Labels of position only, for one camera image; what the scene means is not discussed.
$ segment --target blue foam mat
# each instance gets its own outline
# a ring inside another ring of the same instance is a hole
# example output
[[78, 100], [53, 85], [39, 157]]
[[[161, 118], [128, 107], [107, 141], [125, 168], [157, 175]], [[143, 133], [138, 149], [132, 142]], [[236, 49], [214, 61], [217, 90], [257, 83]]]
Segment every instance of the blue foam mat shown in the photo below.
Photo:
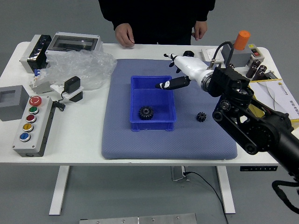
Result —
[[[218, 98], [202, 91], [197, 82], [174, 90], [177, 122], [174, 131], [131, 131], [131, 76], [183, 76], [170, 61], [119, 59], [111, 76], [102, 136], [106, 159], [202, 159], [223, 160], [237, 156], [236, 142], [213, 120]], [[207, 118], [198, 122], [196, 115]]]

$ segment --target blue plastic bin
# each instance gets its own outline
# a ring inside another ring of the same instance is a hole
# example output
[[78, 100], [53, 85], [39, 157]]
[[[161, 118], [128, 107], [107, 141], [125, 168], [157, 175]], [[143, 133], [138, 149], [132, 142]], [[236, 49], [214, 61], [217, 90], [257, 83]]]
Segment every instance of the blue plastic bin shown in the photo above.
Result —
[[[157, 83], [171, 80], [171, 76], [132, 76], [131, 77], [131, 130], [174, 130], [177, 120], [173, 91], [156, 89]], [[151, 120], [141, 120], [139, 110], [143, 106], [153, 108]]]

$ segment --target black sweater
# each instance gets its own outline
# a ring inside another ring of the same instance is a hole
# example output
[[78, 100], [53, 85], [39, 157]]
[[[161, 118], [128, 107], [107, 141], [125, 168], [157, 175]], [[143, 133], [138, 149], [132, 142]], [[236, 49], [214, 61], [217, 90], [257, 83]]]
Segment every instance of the black sweater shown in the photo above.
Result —
[[129, 23], [135, 32], [144, 35], [180, 35], [190, 32], [196, 21], [206, 21], [215, 0], [99, 0], [106, 20], [114, 29]]

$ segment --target robotic arm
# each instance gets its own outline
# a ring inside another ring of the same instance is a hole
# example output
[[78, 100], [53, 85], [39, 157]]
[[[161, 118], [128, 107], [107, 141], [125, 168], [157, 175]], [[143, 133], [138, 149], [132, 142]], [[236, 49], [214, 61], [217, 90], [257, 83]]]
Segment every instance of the robotic arm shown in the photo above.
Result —
[[[284, 203], [299, 214], [278, 185], [299, 187], [299, 139], [291, 132], [293, 127], [289, 114], [274, 111], [253, 98], [248, 87], [249, 79], [233, 68], [207, 65], [198, 58], [165, 54], [186, 74], [186, 77], [172, 79], [157, 84], [156, 88], [172, 90], [187, 86], [191, 80], [197, 81], [202, 90], [212, 97], [220, 97], [213, 112], [213, 119], [250, 155], [268, 152], [281, 164], [297, 183], [273, 182], [273, 189]], [[264, 111], [262, 118], [250, 110], [252, 104]]]

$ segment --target gray floor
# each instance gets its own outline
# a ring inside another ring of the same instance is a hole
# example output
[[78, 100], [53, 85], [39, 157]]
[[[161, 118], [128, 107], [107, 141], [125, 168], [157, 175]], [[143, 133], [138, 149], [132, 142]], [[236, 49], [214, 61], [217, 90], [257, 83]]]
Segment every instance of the gray floor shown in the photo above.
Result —
[[[57, 31], [99, 34], [115, 43], [111, 23], [103, 19], [96, 0], [0, 0], [0, 74], [16, 45], [35, 34]], [[209, 14], [209, 31], [194, 45], [219, 45], [233, 40], [242, 29], [250, 42], [266, 47], [288, 88], [299, 101], [297, 0], [218, 0]], [[219, 191], [213, 167], [189, 167]], [[190, 182], [172, 182], [169, 167], [72, 167], [61, 216], [48, 216], [58, 167], [1, 166], [0, 223], [75, 224], [79, 219], [166, 215], [195, 212], [198, 223], [225, 223], [211, 189], [197, 176]], [[298, 223], [271, 188], [273, 180], [292, 180], [283, 168], [277, 172], [240, 172], [229, 167], [236, 214], [231, 224]], [[285, 188], [299, 207], [295, 189]]]

